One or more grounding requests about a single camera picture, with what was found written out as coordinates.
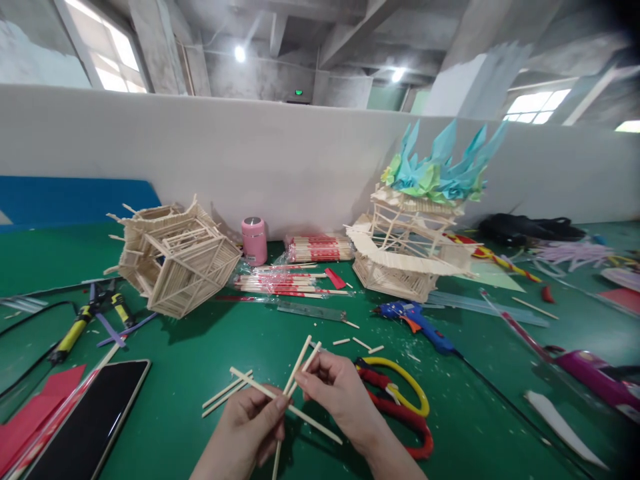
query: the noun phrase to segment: ruler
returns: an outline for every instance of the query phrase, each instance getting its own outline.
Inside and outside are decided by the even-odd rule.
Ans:
[[[278,310],[287,313],[296,313],[306,317],[314,317],[322,320],[331,320],[346,322],[347,312],[344,310],[328,309],[324,307],[314,307],[312,305],[303,305],[302,303],[294,303],[288,301],[278,302]]]

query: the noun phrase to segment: blue glue gun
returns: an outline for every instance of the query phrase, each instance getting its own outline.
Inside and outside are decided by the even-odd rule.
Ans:
[[[405,320],[412,332],[420,330],[435,347],[436,352],[449,355],[455,351],[453,344],[440,333],[430,322],[422,316],[422,307],[418,302],[390,302],[383,303],[373,310],[375,313],[389,319]]]

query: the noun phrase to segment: black cable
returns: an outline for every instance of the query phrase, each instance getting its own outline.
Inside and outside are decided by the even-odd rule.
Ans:
[[[47,310],[50,310],[54,307],[58,307],[60,305],[66,305],[69,304],[71,305],[71,307],[73,308],[73,314],[76,315],[77,314],[77,308],[75,306],[75,303],[70,301],[70,300],[64,300],[58,303],[52,303],[51,305],[47,305],[46,307],[44,307],[42,310],[38,310],[36,313],[29,315],[28,317],[23,318],[22,320],[14,323],[12,326],[10,326],[9,328],[6,328],[4,330],[2,330],[2,332],[0,332],[0,337],[2,335],[4,335],[6,332],[13,330],[14,328],[16,328],[18,325],[22,325],[24,322],[31,320],[32,318],[40,315],[41,313],[46,312]],[[4,389],[4,391],[2,393],[0,393],[0,399],[2,399],[6,394],[8,394],[13,388],[15,388],[16,385],[18,385],[20,382],[22,382],[22,380],[24,380],[28,374],[30,374],[34,368],[36,368],[36,366],[38,366],[38,364],[40,364],[40,362],[42,362],[42,360],[46,359],[49,354],[56,348],[56,346],[58,345],[58,343],[60,343],[60,341],[57,341],[56,343],[54,343],[52,346],[49,347],[49,349],[44,352],[44,354],[42,354],[42,356],[40,358],[38,358],[38,360],[36,360],[27,370],[26,372],[24,372],[22,375],[20,375],[20,377],[18,378],[18,380],[16,380],[15,382],[13,382],[10,386],[8,386],[6,389]]]
[[[498,397],[500,397],[503,402],[505,402],[508,406],[510,406],[511,409],[514,412],[516,412],[518,414],[518,416],[520,416],[520,418],[522,418],[522,420],[524,420],[531,428],[533,428],[538,433],[538,435],[541,436],[541,438],[544,438],[548,442],[550,442],[550,440],[548,440],[548,435],[545,432],[543,432],[542,429],[540,427],[538,427],[532,420],[530,420],[530,418],[528,416],[526,416],[524,414],[524,412],[522,412],[522,410],[520,410],[518,407],[516,407],[515,404],[511,400],[509,400],[507,398],[507,396],[498,389],[498,387],[496,387],[488,378],[486,378],[482,374],[482,372],[480,372],[480,370],[478,370],[472,364],[470,364],[469,360],[467,360],[464,357],[464,355],[462,355],[462,353],[458,352],[458,350],[454,350],[453,354],[455,356],[457,356],[458,358],[460,358],[460,360],[462,360],[466,364],[466,366],[468,366],[471,369],[471,371],[474,372],[478,376],[478,378],[480,378],[480,380],[482,380],[486,384],[486,386],[488,386],[496,395],[498,395]],[[556,447],[556,445],[553,445],[553,446],[555,447],[555,449],[558,452],[560,452],[564,456],[564,458],[569,460],[573,464],[574,467],[578,468],[578,470],[580,470],[580,472],[585,474],[591,480],[596,480],[596,478],[588,470],[586,470],[586,468],[584,468],[582,465],[580,465],[580,463],[578,463],[573,457],[571,457],[570,455],[567,455],[564,452],[562,452],[562,450],[558,449],[558,447]]]

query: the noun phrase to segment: blue board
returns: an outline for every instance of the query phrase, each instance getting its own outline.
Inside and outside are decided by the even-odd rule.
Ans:
[[[160,206],[151,184],[144,180],[0,176],[0,211],[12,225],[8,231],[113,221],[130,217],[122,204],[140,210]]]

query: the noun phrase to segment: purple stick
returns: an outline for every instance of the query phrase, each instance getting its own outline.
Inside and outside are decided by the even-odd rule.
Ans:
[[[100,322],[102,322],[102,324],[105,326],[105,328],[107,329],[107,332],[110,334],[111,338],[120,346],[120,348],[124,348],[126,347],[125,342],[122,340],[122,338],[120,338],[120,336],[115,332],[115,330],[113,329],[113,327],[109,324],[109,322],[107,321],[107,319],[105,318],[105,316],[102,313],[96,313],[95,314],[96,317],[98,317],[98,320],[100,320]]]
[[[157,313],[152,313],[152,314],[150,314],[150,316],[148,316],[147,318],[142,320],[140,323],[132,326],[129,329],[122,330],[122,332],[120,332],[120,336],[128,335],[131,332],[138,330],[138,328],[142,327],[146,322],[148,322],[149,320],[152,320],[153,318],[155,318],[156,315],[158,315],[158,314]],[[104,339],[104,340],[102,340],[102,342],[98,343],[97,346],[98,347],[104,347],[106,344],[111,343],[112,341],[113,341],[113,338]]]

